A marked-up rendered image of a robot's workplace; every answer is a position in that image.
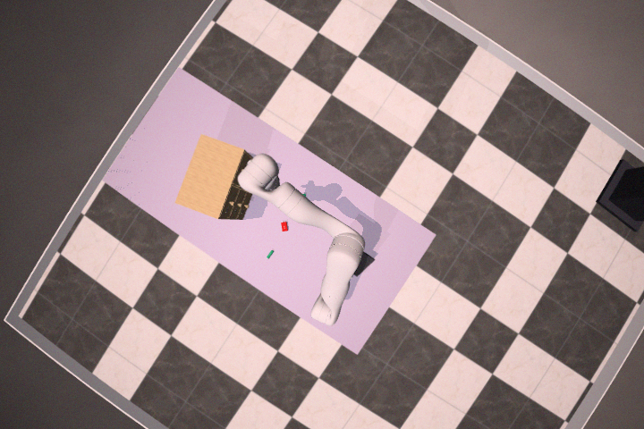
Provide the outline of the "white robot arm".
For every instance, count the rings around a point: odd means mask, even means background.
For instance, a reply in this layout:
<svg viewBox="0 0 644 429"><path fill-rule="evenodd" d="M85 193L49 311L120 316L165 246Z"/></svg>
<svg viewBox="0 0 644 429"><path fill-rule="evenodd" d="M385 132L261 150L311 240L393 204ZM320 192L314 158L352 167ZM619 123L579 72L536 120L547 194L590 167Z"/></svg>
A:
<svg viewBox="0 0 644 429"><path fill-rule="evenodd" d="M348 293L348 280L360 264L365 240L354 229L313 204L291 183L284 182L271 190L276 185L278 174L279 167L274 158L258 154L239 174L238 182L243 189L264 198L295 222L318 227L333 237L327 252L321 293L311 309L312 318L333 325Z"/></svg>

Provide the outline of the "small wooden chest of drawers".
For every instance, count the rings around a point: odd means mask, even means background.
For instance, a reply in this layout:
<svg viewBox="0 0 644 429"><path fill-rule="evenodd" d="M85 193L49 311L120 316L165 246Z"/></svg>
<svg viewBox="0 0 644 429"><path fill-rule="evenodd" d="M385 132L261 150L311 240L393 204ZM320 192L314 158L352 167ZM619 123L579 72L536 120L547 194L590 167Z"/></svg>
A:
<svg viewBox="0 0 644 429"><path fill-rule="evenodd" d="M243 220L220 214L231 186L243 189L232 183L244 152L253 159L245 149L201 134L175 203L216 219Z"/></svg>

